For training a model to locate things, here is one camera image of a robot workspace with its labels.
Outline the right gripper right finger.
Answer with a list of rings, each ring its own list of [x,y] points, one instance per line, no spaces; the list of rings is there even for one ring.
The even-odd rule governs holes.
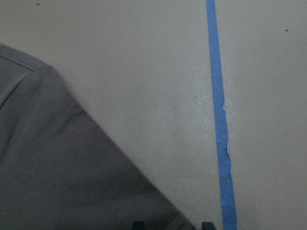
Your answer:
[[[212,222],[202,222],[202,230],[214,230],[214,224]]]

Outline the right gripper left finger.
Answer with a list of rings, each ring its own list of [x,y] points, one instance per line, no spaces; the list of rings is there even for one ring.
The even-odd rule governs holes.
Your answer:
[[[144,221],[135,221],[132,225],[132,230],[145,230]]]

